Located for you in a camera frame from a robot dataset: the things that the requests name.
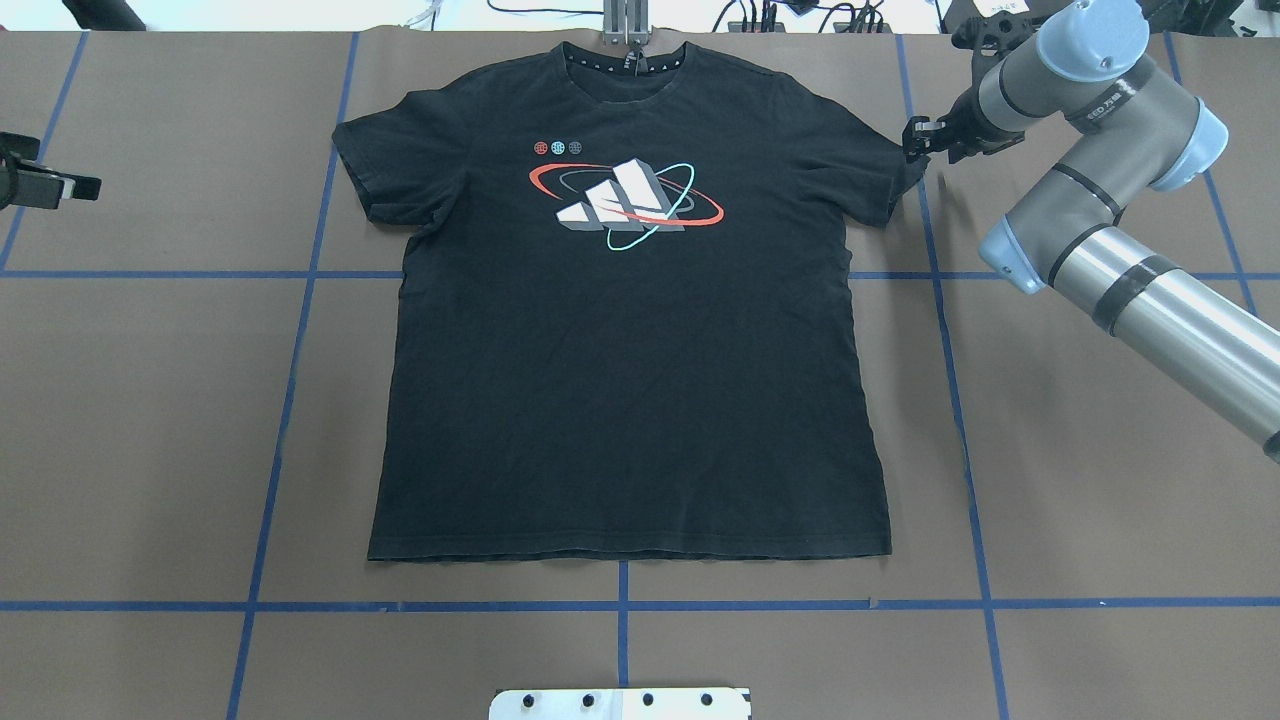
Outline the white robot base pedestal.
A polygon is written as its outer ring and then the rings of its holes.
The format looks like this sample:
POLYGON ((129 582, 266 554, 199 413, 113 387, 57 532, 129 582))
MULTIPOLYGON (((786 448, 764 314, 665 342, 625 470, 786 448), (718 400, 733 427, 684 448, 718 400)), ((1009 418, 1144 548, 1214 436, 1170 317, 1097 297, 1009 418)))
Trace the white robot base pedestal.
POLYGON ((489 719, 751 719, 750 691, 732 687, 509 689, 489 719))

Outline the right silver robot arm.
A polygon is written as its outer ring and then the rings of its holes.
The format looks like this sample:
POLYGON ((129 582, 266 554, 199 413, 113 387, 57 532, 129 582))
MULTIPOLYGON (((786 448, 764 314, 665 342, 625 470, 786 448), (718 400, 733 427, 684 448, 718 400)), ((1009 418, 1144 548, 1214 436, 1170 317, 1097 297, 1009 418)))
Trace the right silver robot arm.
POLYGON ((974 15, 952 32, 972 53, 970 87, 945 115, 910 118, 904 151, 992 155, 1061 115, 1079 140, 986 234, 980 258, 1023 293, 1062 295, 1276 459, 1277 332, 1120 227, 1139 193, 1190 183, 1229 141, 1148 40, 1138 1, 1070 1, 1041 23, 974 15))

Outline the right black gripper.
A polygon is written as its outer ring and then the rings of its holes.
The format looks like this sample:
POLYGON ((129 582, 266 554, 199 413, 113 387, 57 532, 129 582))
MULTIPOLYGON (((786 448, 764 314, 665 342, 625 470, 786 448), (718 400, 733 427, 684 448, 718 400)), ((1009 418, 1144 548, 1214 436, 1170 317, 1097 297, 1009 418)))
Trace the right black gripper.
POLYGON ((929 117, 910 117, 902 129, 905 161, 928 163, 932 152, 946 152, 950 164, 989 156, 1021 142, 1021 133, 998 128, 980 110, 978 87, 961 94, 934 129, 929 117))

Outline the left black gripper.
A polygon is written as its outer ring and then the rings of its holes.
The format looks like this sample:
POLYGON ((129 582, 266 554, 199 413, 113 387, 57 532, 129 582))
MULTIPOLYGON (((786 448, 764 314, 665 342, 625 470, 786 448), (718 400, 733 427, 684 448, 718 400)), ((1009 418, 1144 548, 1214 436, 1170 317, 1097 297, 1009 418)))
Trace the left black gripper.
POLYGON ((96 201, 102 181, 55 170, 38 163, 41 141, 1 132, 1 209, 59 209, 63 200, 96 201))

